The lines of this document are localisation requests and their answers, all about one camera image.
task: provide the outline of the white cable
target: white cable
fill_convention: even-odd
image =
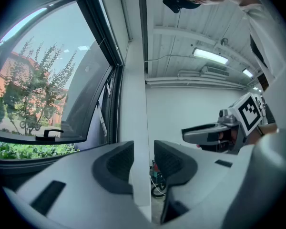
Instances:
[[[149,176],[149,179],[152,181],[152,183],[153,183],[154,187],[158,190],[158,192],[159,192],[159,193],[161,193],[161,194],[163,194],[163,195],[166,195],[165,193],[162,193],[162,192],[157,188],[157,186],[156,186],[156,185],[155,185],[155,183],[153,182],[153,180],[152,180],[152,177],[151,177],[151,176]]]

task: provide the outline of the window handle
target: window handle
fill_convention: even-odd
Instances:
[[[35,136],[35,139],[40,140],[40,141],[55,141],[55,137],[49,136],[49,132],[61,132],[61,133],[63,133],[63,130],[47,129],[47,130],[44,130],[43,136]]]

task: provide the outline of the air vent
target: air vent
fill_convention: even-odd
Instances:
[[[229,76],[229,73],[227,71],[219,70],[213,67],[207,67],[206,68],[207,73],[215,73],[219,75]]]

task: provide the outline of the shirt sleeve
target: shirt sleeve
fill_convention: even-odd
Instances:
[[[241,7],[249,22],[250,34],[270,73],[276,78],[286,67],[286,33],[262,4]]]

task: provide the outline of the green hedge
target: green hedge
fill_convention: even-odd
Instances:
[[[4,159],[44,158],[77,151],[79,149],[75,150],[73,144],[22,145],[0,142],[0,158]]]

